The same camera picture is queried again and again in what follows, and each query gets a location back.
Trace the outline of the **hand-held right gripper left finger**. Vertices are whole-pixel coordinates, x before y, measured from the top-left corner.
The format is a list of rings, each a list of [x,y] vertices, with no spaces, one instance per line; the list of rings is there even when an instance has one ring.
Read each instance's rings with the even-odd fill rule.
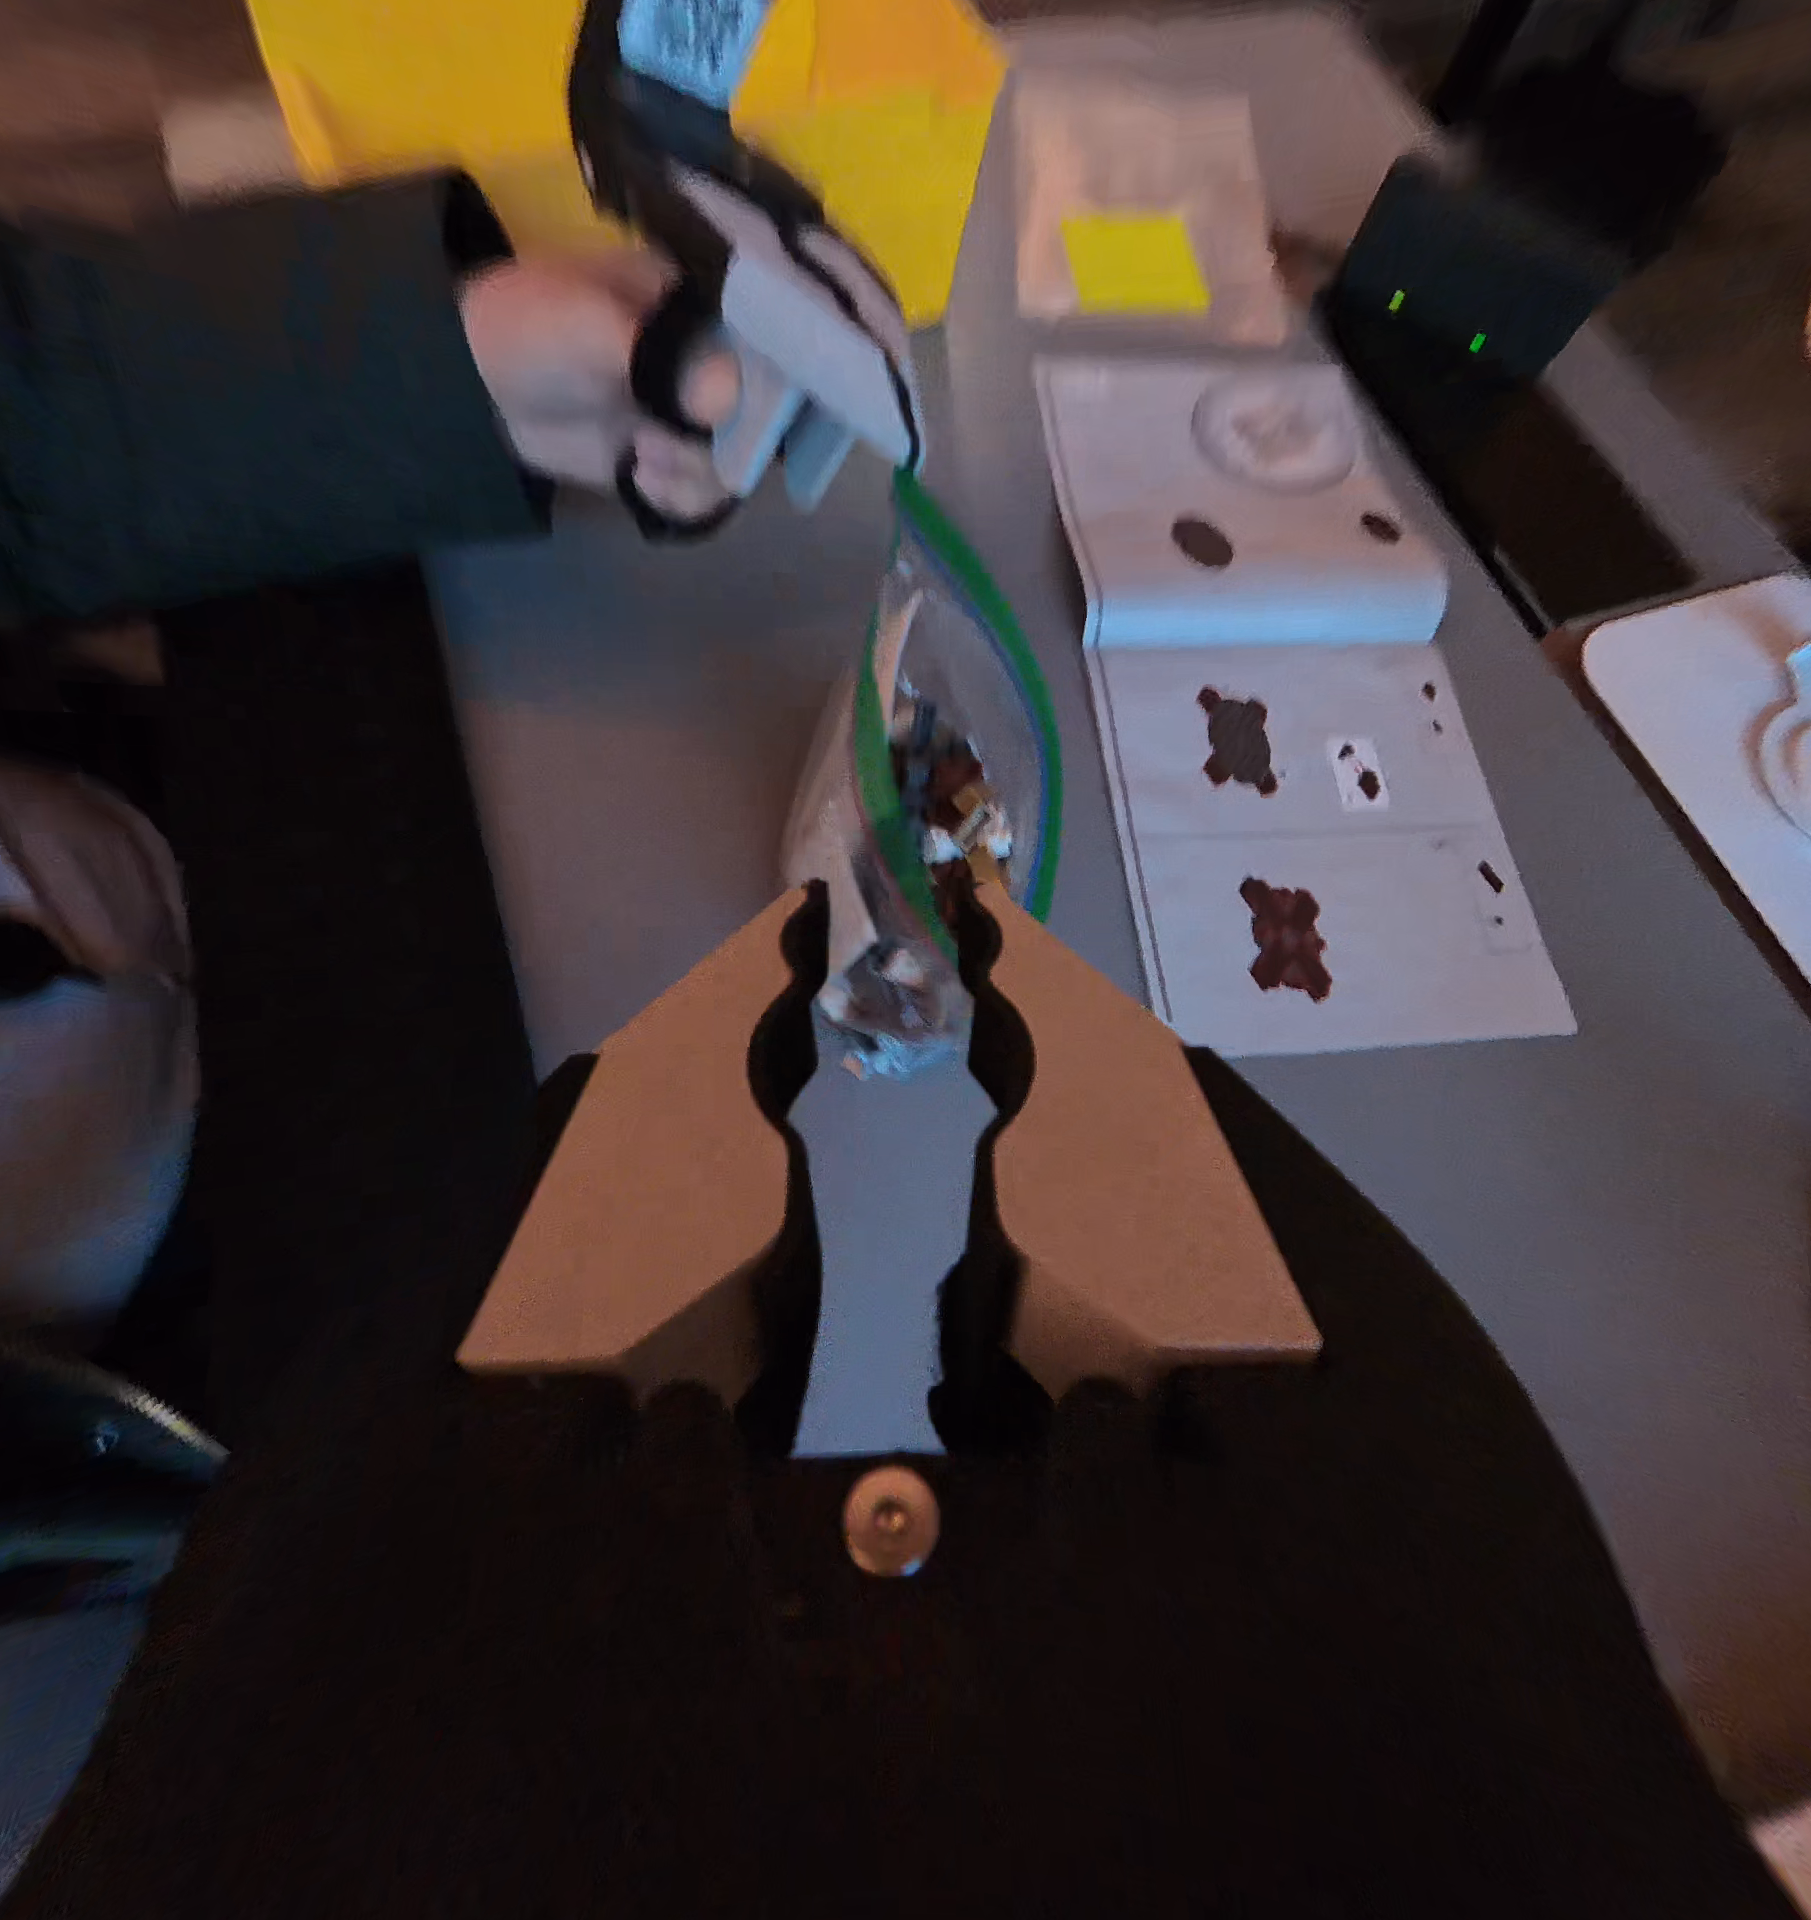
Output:
[[[828,891],[761,907],[594,1054],[458,1347],[475,1378],[696,1383],[756,1455],[790,1455],[823,1305],[790,1115],[820,1069]]]

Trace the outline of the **person's light grey clothing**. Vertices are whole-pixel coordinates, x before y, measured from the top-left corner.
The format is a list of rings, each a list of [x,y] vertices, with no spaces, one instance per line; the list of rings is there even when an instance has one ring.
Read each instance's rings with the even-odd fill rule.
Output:
[[[99,973],[0,1005],[0,1330],[96,1330],[157,1250],[192,1150],[174,853],[104,784],[0,753],[0,916]]]

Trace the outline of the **yellow sticky note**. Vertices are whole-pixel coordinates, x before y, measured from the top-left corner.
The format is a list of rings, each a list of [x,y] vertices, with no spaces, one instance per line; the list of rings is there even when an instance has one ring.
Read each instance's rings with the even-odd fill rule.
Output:
[[[1171,208],[1090,208],[1062,218],[1074,310],[1087,318],[1191,318],[1212,304],[1184,218]]]

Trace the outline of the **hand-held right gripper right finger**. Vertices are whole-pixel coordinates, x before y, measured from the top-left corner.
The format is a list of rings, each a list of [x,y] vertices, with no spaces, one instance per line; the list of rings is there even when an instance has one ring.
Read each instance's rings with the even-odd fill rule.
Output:
[[[961,880],[952,932],[987,1122],[937,1295],[944,1449],[1021,1449],[1086,1380],[1152,1399],[1315,1363],[1322,1330],[1174,1030],[1002,880]]]

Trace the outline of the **white document stand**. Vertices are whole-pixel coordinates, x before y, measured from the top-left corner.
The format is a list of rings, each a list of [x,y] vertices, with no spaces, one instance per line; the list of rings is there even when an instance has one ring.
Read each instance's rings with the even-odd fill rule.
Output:
[[[1580,666],[1811,991],[1811,562],[1605,621]]]

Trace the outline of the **black box with green lights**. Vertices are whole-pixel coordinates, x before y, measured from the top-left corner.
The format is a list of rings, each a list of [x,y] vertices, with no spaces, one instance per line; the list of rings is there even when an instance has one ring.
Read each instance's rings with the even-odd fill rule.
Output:
[[[1317,304],[1338,357],[1409,440],[1530,394],[1630,270],[1584,230],[1400,155]]]

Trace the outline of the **pile of small toy bricks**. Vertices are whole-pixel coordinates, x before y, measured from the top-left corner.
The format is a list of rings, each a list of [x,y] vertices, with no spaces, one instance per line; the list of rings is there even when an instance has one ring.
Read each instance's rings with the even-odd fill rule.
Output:
[[[816,1009],[862,1084],[908,1079],[961,1053],[969,994],[941,948],[973,879],[1010,877],[1011,816],[977,742],[903,685],[883,721],[883,769],[902,841],[873,828],[826,848],[831,961]]]

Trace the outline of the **open instruction booklet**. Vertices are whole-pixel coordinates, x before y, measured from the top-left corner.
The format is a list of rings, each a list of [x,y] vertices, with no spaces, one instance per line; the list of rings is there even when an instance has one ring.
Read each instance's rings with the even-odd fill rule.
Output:
[[[1148,1005],[1230,1057],[1568,1037],[1437,628],[1325,364],[1041,354]]]

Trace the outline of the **person's left hand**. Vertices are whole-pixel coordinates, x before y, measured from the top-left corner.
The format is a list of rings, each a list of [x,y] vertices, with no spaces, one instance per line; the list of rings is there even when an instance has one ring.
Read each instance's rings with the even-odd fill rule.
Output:
[[[639,247],[505,257],[464,277],[459,323],[519,462],[565,489],[613,495],[621,469],[659,515],[730,508],[709,445],[630,394],[630,351],[678,283]]]

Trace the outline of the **clear zip bag green seal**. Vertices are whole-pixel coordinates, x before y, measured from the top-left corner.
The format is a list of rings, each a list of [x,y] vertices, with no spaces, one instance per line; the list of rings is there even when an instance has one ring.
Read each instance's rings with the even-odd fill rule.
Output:
[[[785,880],[820,880],[826,904],[826,848],[840,828],[873,828],[885,855],[902,841],[881,735],[903,685],[931,695],[977,742],[1016,831],[1010,877],[994,879],[1044,923],[1062,861],[1062,742],[1050,686],[982,557],[906,470],[891,483],[889,562],[862,645],[826,707],[784,833]]]

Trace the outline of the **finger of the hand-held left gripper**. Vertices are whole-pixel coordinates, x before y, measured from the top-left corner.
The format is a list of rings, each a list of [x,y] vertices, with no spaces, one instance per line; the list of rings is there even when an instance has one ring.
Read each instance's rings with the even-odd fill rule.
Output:
[[[719,469],[840,469],[855,445],[920,469],[918,372],[889,282],[836,230],[781,224],[718,177],[682,165],[680,193],[727,251],[718,312],[744,386]]]

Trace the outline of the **yellow plastic bin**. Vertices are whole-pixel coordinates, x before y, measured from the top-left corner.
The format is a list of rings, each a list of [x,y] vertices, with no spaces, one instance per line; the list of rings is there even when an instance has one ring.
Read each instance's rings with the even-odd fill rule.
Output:
[[[268,81],[312,186],[459,169],[519,253],[609,245],[571,153],[581,6],[254,2]],[[629,6],[689,77],[726,87],[745,143],[820,194],[891,282],[908,328],[941,323],[1006,77],[961,2]]]

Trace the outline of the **clear plastic sleeve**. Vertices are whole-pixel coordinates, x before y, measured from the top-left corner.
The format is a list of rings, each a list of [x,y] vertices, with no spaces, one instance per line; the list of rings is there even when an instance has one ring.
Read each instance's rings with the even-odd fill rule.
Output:
[[[1225,347],[1282,347],[1280,283],[1250,109],[1121,77],[1025,69],[1011,98],[1016,316],[1029,323],[1171,320]],[[1171,208],[1209,279],[1191,318],[1087,318],[1074,310],[1062,218],[1090,208]]]

